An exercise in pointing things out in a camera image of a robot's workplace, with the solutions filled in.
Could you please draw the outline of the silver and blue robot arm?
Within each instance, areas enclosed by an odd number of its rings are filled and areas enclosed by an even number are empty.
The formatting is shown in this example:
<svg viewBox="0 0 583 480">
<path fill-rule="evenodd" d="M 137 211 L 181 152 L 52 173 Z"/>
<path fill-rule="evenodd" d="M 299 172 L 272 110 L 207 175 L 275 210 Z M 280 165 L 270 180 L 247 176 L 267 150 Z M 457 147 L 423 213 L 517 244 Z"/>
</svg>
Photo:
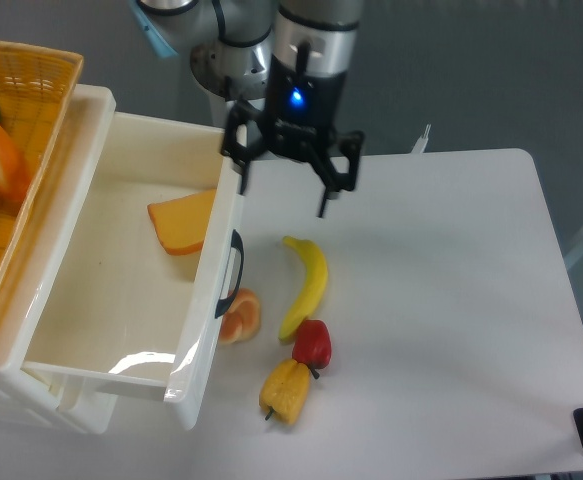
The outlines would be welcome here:
<svg viewBox="0 0 583 480">
<path fill-rule="evenodd" d="M 270 152 L 311 166 L 328 202 L 355 189 L 365 135 L 335 125 L 362 16 L 360 1 L 133 1 L 162 58 L 188 55 L 217 99 L 221 152 L 246 186 Z"/>
</svg>

